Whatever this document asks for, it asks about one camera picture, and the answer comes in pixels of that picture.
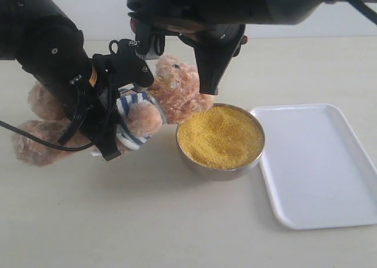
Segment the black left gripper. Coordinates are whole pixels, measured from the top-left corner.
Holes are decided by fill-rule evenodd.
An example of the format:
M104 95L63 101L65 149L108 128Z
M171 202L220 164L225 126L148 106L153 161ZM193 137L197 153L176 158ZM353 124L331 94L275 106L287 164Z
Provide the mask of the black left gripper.
M84 49L82 35L28 35L17 53L38 81L29 93L37 120L19 128L37 138L88 138L105 161L120 156L118 113L109 76Z

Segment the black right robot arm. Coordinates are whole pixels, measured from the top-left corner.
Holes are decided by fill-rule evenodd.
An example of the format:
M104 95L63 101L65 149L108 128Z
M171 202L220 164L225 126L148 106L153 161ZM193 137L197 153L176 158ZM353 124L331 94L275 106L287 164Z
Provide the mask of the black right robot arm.
M200 92L215 95L231 59L238 55L246 25L296 25L320 4L346 2L371 22L376 0L127 0L135 22L136 54L156 59L165 37L194 49Z

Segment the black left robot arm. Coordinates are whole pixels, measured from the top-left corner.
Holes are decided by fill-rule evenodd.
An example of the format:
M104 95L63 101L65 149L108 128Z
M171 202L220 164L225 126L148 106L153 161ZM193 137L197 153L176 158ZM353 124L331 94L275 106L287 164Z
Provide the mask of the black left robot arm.
M121 154L113 79L98 58L87 55L82 31L52 0L1 0L1 59L17 61L68 119L52 140L20 129L16 134L60 153L96 147L107 161Z

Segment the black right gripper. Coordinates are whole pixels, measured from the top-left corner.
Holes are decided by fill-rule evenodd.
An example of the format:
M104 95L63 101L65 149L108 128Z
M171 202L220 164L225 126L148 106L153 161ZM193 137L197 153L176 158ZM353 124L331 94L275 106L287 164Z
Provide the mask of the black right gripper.
M212 24L197 16L131 14L135 52L143 60L153 59L152 35L178 37L194 49L201 94L217 95L218 86L233 57L244 43L243 24Z

